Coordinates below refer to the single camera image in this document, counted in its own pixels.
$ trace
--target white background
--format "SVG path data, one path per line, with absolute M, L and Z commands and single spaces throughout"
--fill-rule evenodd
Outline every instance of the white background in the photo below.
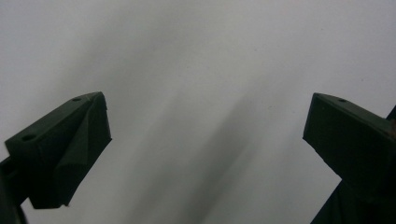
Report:
M 303 139 L 313 92 L 385 117 L 394 1 L 2 1 L 0 137 L 92 91 L 113 141 L 38 223 L 308 223 L 339 177 Z M 1 160 L 7 156 L 4 146 Z

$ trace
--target gray wall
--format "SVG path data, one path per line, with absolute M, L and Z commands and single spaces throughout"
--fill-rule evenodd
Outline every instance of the gray wall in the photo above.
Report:
M 315 91 L 396 103 L 393 1 L 3 1 L 0 137 L 103 91 L 113 142 L 38 223 L 307 223 L 339 177 Z M 0 159 L 7 156 L 4 146 Z

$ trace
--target plastic part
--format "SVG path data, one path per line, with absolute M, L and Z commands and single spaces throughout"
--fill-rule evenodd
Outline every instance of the plastic part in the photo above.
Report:
M 73 98 L 6 141 L 34 208 L 68 205 L 111 141 L 101 92 Z
M 395 187 L 396 141 L 392 123 L 347 100 L 315 93 L 304 140 L 367 202 Z

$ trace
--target white surface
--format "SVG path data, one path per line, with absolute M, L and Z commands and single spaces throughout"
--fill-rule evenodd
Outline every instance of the white surface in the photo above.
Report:
M 393 1 L 3 1 L 0 136 L 103 91 L 113 142 L 38 223 L 308 223 L 339 178 L 315 91 L 396 103 Z M 1 147 L 1 158 L 7 156 Z

